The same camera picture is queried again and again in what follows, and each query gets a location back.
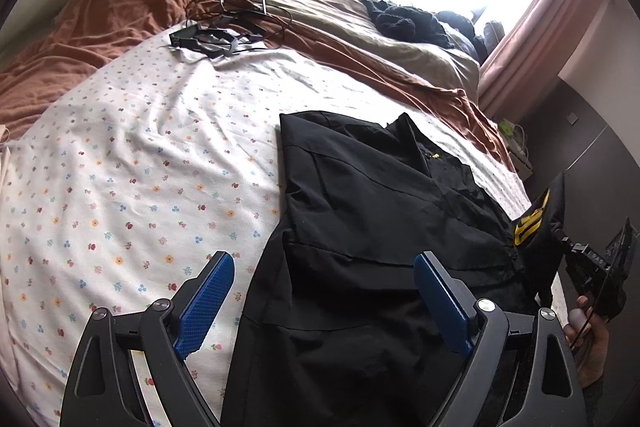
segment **cable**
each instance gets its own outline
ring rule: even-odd
[[[571,343],[571,346],[569,346],[569,350],[574,349],[575,343],[580,338],[580,335],[584,331],[584,328],[586,328],[587,324],[589,324],[589,322],[591,321],[591,317],[593,317],[593,314],[594,314],[594,312],[596,310],[596,306],[598,305],[598,301],[600,301],[600,296],[602,295],[602,290],[603,290],[604,286],[607,284],[607,280],[609,280],[609,275],[611,274],[612,268],[615,266],[615,263],[618,260],[618,256],[619,255],[620,255],[620,250],[618,250],[616,252],[615,258],[609,264],[609,269],[607,270],[606,276],[604,276],[604,281],[602,281],[602,285],[600,286],[600,291],[598,291],[598,296],[596,297],[596,300],[593,303],[593,306],[591,307],[591,313],[589,314],[589,316],[587,317],[587,320],[584,322],[584,324],[580,328],[580,331],[578,331],[578,334],[575,335],[574,341]]]
[[[268,50],[274,50],[274,49],[280,49],[283,45],[284,45],[284,40],[285,40],[285,32],[287,29],[289,29],[289,27],[291,26],[291,23],[293,22],[293,15],[289,12],[289,10],[287,10],[286,8],[283,8],[281,6],[276,6],[273,4],[267,4],[266,2],[264,3],[265,6],[269,6],[271,8],[275,8],[278,10],[283,11],[284,13],[286,13],[288,20],[284,21],[282,19],[282,17],[279,16],[275,16],[269,13],[265,13],[265,12],[260,12],[258,10],[252,10],[252,9],[246,9],[243,7],[237,7],[238,10],[229,10],[226,8],[225,6],[225,2],[228,2],[229,0],[218,0],[219,4],[220,4],[220,11],[216,10],[205,10],[203,12],[200,13],[196,13],[196,14],[192,14],[189,15],[189,12],[191,11],[190,7],[195,8],[197,6],[197,2],[201,1],[201,0],[190,0],[187,3],[187,6],[185,6],[185,13],[187,14],[187,20],[185,21],[187,24],[189,21],[192,22],[199,22],[199,21],[203,21],[203,20],[207,20],[207,19],[215,19],[215,17],[219,17],[222,15],[227,15],[227,16],[232,16],[237,18],[238,20],[236,21],[231,21],[230,23],[235,23],[239,26],[242,26],[242,17],[243,16],[255,16],[260,20],[267,20],[268,22],[272,22],[277,24],[280,28],[277,31],[272,31],[271,33],[268,33],[267,35],[263,36],[261,39],[257,40],[257,41],[253,41],[252,44],[257,44],[260,42],[264,42],[264,41],[269,41],[270,39],[275,38],[277,35],[282,34],[282,40],[276,45],[276,47],[274,48],[249,48],[246,50],[238,50],[235,51],[234,54],[239,54],[239,53],[243,53],[243,52],[259,52],[259,51],[268,51]]]

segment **bolt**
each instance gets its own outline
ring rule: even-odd
[[[546,319],[548,321],[552,321],[554,318],[556,318],[556,314],[554,313],[554,311],[550,310],[549,308],[540,308],[540,315],[542,315],[543,319]]]
[[[480,308],[483,312],[492,312],[495,310],[495,304],[489,299],[480,299],[478,301],[478,308]]]
[[[91,318],[95,321],[99,321],[107,316],[107,308],[98,308],[91,314]]]
[[[152,308],[157,312],[162,312],[169,307],[171,301],[169,299],[158,299],[156,302],[151,304]]]

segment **small flower pattern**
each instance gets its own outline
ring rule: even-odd
[[[473,146],[428,115],[291,50],[180,62],[166,46],[174,30],[96,71],[10,142],[2,297],[11,336],[28,346],[14,349],[24,400],[52,426],[91,311],[142,311],[226,250],[236,264],[232,289],[190,356],[220,415],[238,318],[280,216],[281,112],[324,109],[384,124],[407,111],[435,142],[458,144],[508,214],[529,206],[516,178],[511,187],[487,174]],[[153,384],[143,356],[133,353],[144,393]],[[152,418],[169,425],[158,397],[145,399]]]

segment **rumpled fabric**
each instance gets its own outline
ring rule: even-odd
[[[371,21],[385,37],[403,42],[427,42],[452,49],[453,42],[433,13],[386,1],[362,0]]]
[[[185,19],[190,0],[70,0],[43,39],[0,72],[0,123],[12,139],[114,58]]]
[[[476,54],[478,54],[478,62],[480,62],[480,65],[484,64],[484,61],[487,60],[489,53],[487,52],[486,46],[484,45],[484,38],[480,35],[476,35],[474,24],[469,19],[467,19],[464,15],[460,15],[459,13],[448,10],[436,13],[436,17],[440,22],[444,22],[452,28],[457,29],[467,39],[469,39],[474,49],[476,50]]]

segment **pink curtain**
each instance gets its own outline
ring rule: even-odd
[[[480,68],[480,109],[517,122],[541,102],[603,1],[533,0]]]

